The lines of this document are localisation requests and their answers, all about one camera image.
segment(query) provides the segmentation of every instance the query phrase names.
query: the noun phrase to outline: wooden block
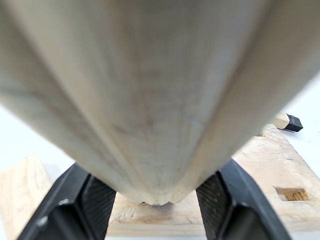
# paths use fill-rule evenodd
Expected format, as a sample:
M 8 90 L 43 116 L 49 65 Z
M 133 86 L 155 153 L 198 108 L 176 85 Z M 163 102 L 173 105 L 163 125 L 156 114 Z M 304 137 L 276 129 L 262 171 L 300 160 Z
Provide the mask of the wooden block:
M 271 123 L 275 125 L 277 129 L 287 129 L 294 132 L 299 132 L 304 128 L 299 118 L 285 112 L 278 113 Z
M 135 204 L 118 194 L 107 237 L 205 236 L 196 191 L 178 203 L 152 206 Z
M 52 183 L 36 156 L 0 172 L 0 214 L 8 240 L 15 240 Z

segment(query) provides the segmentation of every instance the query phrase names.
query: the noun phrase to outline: plywood base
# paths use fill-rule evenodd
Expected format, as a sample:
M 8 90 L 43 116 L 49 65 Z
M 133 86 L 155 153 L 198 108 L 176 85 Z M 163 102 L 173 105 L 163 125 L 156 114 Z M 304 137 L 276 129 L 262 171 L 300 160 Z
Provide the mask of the plywood base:
M 288 231 L 320 230 L 320 180 L 280 130 L 267 125 L 233 158 L 256 180 Z M 0 173 L 0 183 L 0 194 L 4 196 L 0 212 L 11 240 L 19 234 L 21 221 L 25 223 L 27 215 L 32 215 L 50 184 L 36 158 L 25 159 Z M 179 203 L 163 206 L 136 205 L 117 194 L 107 232 L 107 236 L 127 237 L 204 235 L 195 191 Z
M 274 125 L 268 124 L 232 157 L 255 179 L 289 232 L 320 230 L 320 179 Z M 136 205 L 117 194 L 107 233 L 203 235 L 195 191 L 177 204 L 156 207 Z

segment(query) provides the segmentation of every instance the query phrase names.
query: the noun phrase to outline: plywood board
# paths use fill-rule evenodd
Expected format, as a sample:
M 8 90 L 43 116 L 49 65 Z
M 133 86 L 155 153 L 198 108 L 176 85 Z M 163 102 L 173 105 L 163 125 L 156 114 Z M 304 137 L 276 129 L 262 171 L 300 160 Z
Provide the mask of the plywood board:
M 7 240 L 19 236 L 51 185 L 36 156 L 0 172 L 0 215 Z

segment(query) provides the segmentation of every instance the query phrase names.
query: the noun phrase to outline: wood grain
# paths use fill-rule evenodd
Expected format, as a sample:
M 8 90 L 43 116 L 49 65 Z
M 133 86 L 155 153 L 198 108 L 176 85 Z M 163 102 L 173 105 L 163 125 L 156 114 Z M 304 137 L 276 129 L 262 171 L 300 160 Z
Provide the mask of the wood grain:
M 317 0 L 2 1 L 4 104 L 137 203 L 181 201 L 320 68 Z
M 52 183 L 36 156 L 0 172 L 0 214 L 7 240 L 15 240 Z
M 271 123 L 278 129 L 285 129 L 289 122 L 289 117 L 285 112 L 279 112 L 271 121 Z

